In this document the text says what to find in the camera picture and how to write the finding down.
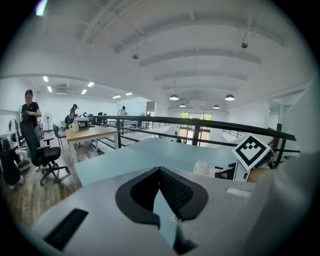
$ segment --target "blue tabletop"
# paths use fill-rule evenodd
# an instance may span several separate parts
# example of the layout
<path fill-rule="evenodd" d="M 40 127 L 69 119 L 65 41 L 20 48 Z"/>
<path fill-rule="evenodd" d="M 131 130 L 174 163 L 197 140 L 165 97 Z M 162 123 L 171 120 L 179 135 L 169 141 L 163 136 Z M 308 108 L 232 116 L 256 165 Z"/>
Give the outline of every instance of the blue tabletop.
<path fill-rule="evenodd" d="M 225 146 L 207 148 L 148 138 L 76 163 L 75 169 L 83 186 L 117 175 L 159 166 L 192 173 L 197 161 L 207 162 L 211 167 L 227 168 L 228 164 L 237 160 L 232 149 L 233 147 Z M 160 233 L 172 246 L 176 224 L 170 219 L 172 211 L 160 191 L 155 198 L 153 212 L 160 217 Z"/>

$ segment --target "table leg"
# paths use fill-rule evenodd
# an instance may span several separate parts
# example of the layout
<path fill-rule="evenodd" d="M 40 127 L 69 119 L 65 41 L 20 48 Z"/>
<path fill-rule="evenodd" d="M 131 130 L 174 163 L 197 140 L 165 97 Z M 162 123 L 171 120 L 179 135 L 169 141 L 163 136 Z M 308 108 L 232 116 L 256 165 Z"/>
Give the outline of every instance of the table leg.
<path fill-rule="evenodd" d="M 119 148 L 118 134 L 114 135 L 114 148 L 116 150 Z"/>
<path fill-rule="evenodd" d="M 17 133 L 17 131 L 15 131 L 15 137 L 16 137 L 16 141 L 18 142 L 18 149 L 20 149 L 20 145 L 19 145 L 19 140 L 18 140 L 18 133 Z"/>
<path fill-rule="evenodd" d="M 99 150 L 98 139 L 95 139 L 94 142 L 95 142 L 95 151 L 98 151 Z"/>
<path fill-rule="evenodd" d="M 77 154 L 75 151 L 75 145 L 72 142 L 69 143 L 69 148 L 70 148 L 71 156 L 73 158 L 73 162 L 78 163 Z"/>

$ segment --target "black rectangular strip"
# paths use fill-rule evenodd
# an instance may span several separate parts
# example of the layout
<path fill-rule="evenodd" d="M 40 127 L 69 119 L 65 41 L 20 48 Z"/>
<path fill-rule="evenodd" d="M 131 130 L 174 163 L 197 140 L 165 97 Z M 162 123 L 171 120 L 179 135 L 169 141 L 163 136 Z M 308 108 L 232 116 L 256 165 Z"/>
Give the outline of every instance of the black rectangular strip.
<path fill-rule="evenodd" d="M 87 215 L 88 212 L 85 210 L 74 209 L 44 240 L 62 251 Z"/>

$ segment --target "electric fan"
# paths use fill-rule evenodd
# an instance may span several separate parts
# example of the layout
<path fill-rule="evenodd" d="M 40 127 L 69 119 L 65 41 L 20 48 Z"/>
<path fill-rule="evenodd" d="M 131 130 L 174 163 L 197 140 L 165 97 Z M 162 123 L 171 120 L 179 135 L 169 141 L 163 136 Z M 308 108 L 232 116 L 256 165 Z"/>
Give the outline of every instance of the electric fan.
<path fill-rule="evenodd" d="M 51 114 L 49 112 L 45 113 L 42 119 L 46 124 L 48 124 L 48 131 L 49 131 L 49 123 L 52 121 Z"/>

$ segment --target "wood plank flooring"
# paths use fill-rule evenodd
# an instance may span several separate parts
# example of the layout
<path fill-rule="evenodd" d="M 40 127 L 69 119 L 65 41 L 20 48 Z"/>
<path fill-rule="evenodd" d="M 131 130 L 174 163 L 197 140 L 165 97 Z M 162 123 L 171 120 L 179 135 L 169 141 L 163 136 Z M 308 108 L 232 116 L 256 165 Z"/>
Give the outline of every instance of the wood plank flooring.
<path fill-rule="evenodd" d="M 51 137 L 50 134 L 45 133 L 45 138 Z M 59 172 L 55 172 L 60 179 L 60 184 L 54 183 L 54 177 L 52 174 L 43 181 L 44 186 L 40 186 L 40 179 L 43 176 L 41 170 L 35 171 L 35 167 L 32 165 L 28 172 L 23 173 L 24 181 L 22 186 L 17 185 L 14 190 L 11 190 L 3 179 L 3 175 L 0 177 L 0 190 L 2 198 L 7 203 L 7 207 L 11 213 L 14 221 L 20 222 L 27 227 L 31 227 L 36 223 L 41 215 L 43 215 L 52 206 L 76 192 L 82 188 L 82 184 L 76 173 L 75 165 L 73 161 L 70 161 L 70 150 L 66 139 L 64 139 L 63 150 L 61 150 L 61 156 L 56 161 L 59 166 L 68 166 L 70 174 L 66 170 L 62 169 Z M 50 141 L 51 147 L 59 147 L 58 139 L 54 137 Z M 96 151 L 90 141 L 82 142 L 79 145 L 75 145 L 75 151 L 77 154 L 78 162 L 94 158 L 103 154 L 100 151 Z"/>

